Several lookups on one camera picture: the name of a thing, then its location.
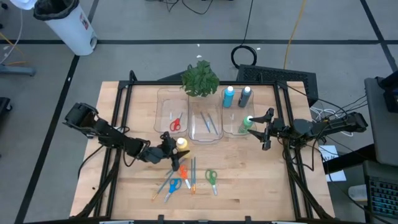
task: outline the blue bottle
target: blue bottle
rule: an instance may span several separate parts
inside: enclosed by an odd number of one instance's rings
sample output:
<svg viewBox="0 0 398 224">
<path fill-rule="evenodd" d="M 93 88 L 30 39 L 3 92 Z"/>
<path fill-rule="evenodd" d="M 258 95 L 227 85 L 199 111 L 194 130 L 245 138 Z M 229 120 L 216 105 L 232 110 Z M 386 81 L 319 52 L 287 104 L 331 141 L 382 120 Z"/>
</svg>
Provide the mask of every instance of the blue bottle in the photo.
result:
<svg viewBox="0 0 398 224">
<path fill-rule="evenodd" d="M 242 91 L 241 97 L 238 102 L 238 106 L 244 108 L 250 99 L 250 95 L 251 95 L 250 87 L 248 86 L 244 87 L 244 90 Z"/>
<path fill-rule="evenodd" d="M 225 108 L 229 108 L 232 104 L 232 99 L 234 98 L 235 90 L 233 87 L 229 86 L 226 90 L 224 90 L 224 100 L 223 106 Z"/>
</svg>

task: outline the potted plant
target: potted plant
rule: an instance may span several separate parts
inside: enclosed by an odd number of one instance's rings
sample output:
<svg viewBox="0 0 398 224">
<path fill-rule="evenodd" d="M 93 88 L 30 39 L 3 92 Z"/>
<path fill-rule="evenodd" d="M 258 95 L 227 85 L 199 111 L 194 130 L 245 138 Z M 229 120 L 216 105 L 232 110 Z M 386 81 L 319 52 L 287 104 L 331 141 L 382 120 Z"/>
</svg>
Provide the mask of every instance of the potted plant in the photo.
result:
<svg viewBox="0 0 398 224">
<path fill-rule="evenodd" d="M 196 67 L 189 65 L 182 75 L 182 88 L 188 96 L 206 97 L 214 94 L 219 84 L 220 80 L 205 60 L 199 61 Z"/>
</svg>

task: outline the orange scissors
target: orange scissors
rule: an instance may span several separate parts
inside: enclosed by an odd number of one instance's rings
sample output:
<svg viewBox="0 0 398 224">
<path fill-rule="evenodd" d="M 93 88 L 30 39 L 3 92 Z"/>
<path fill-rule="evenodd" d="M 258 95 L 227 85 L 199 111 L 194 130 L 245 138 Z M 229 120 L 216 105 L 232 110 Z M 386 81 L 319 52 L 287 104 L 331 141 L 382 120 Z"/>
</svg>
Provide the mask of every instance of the orange scissors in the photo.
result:
<svg viewBox="0 0 398 224">
<path fill-rule="evenodd" d="M 175 119 L 171 124 L 170 124 L 170 131 L 178 131 L 181 128 L 180 125 L 180 119 L 182 117 L 182 112 L 180 113 L 180 117 Z"/>
<path fill-rule="evenodd" d="M 189 184 L 188 181 L 188 171 L 186 165 L 180 165 L 180 176 L 182 179 L 185 180 L 185 183 L 187 184 L 188 189 L 191 189 L 191 185 Z"/>
</svg>

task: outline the clear plastic bin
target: clear plastic bin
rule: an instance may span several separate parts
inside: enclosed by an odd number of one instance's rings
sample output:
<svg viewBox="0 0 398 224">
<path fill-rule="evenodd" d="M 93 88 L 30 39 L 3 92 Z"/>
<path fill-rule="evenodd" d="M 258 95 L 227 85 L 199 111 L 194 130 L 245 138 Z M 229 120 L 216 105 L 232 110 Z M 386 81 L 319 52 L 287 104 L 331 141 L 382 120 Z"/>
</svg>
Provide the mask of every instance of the clear plastic bin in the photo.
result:
<svg viewBox="0 0 398 224">
<path fill-rule="evenodd" d="M 172 131 L 172 122 L 180 119 L 180 129 Z M 180 88 L 161 88 L 157 91 L 155 131 L 168 131 L 171 136 L 184 137 L 188 129 L 188 95 Z"/>
<path fill-rule="evenodd" d="M 229 108 L 222 107 L 223 111 L 223 131 L 229 138 L 246 137 L 249 133 L 239 133 L 239 127 L 242 125 L 243 119 L 247 116 L 254 117 L 254 92 L 252 91 L 249 101 L 244 108 L 238 106 L 239 99 L 243 88 L 236 88 L 232 104 Z M 256 124 L 254 123 L 250 130 L 257 131 Z"/>
<path fill-rule="evenodd" d="M 220 96 L 190 97 L 189 123 L 189 138 L 192 143 L 217 143 L 223 137 Z"/>
</svg>

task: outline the wooden table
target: wooden table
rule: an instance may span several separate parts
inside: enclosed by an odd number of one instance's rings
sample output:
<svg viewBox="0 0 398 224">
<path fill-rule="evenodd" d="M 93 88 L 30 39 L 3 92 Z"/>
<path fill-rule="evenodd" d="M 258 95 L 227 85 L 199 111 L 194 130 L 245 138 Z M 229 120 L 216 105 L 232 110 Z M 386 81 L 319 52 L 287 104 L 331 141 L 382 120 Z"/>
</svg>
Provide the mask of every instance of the wooden table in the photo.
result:
<svg viewBox="0 0 398 224">
<path fill-rule="evenodd" d="M 288 84 L 304 92 L 302 82 Z M 111 121 L 118 82 L 103 82 L 96 108 L 99 116 Z M 160 143 L 160 134 L 154 130 L 157 107 L 157 90 L 159 88 L 175 88 L 176 86 L 134 85 L 127 119 L 131 131 L 128 136 L 150 139 L 152 145 Z M 219 86 L 216 94 L 221 94 L 225 86 Z M 254 95 L 254 111 L 262 116 L 268 108 L 275 108 L 275 96 L 271 86 L 252 86 Z M 305 96 L 289 89 L 294 118 L 311 120 Z M 122 97 L 119 113 L 119 124 L 123 111 Z M 280 90 L 282 107 L 285 108 L 283 92 Z M 256 124 L 263 130 L 265 124 Z M 288 174 L 282 158 L 282 145 L 275 138 L 271 139 L 272 147 L 268 151 L 261 150 L 261 143 L 253 136 L 246 139 L 223 137 L 218 144 L 189 144 L 192 155 L 197 157 L 197 193 L 191 195 L 183 184 L 174 192 L 167 203 L 164 197 L 169 186 L 166 185 L 154 202 L 154 196 L 165 180 L 165 173 L 170 170 L 170 160 L 158 164 L 137 161 L 132 167 L 121 162 L 118 184 L 116 187 L 112 219 L 156 220 L 158 215 L 165 215 L 166 220 L 244 220 L 251 216 L 252 220 L 295 220 L 292 196 L 290 193 Z M 88 141 L 85 157 L 99 147 L 98 141 Z M 95 155 L 81 170 L 76 188 L 71 215 L 76 215 L 87 204 L 95 193 L 100 182 L 104 152 Z M 311 149 L 302 149 L 303 162 L 311 164 Z M 205 179 L 206 169 L 218 172 L 218 196 L 213 195 L 211 185 Z M 315 151 L 315 171 L 305 168 L 308 188 L 319 204 L 334 216 L 330 194 L 323 171 L 322 160 Z M 305 215 L 303 197 L 297 188 L 300 210 Z M 104 214 L 108 193 L 104 194 L 101 214 Z"/>
</svg>

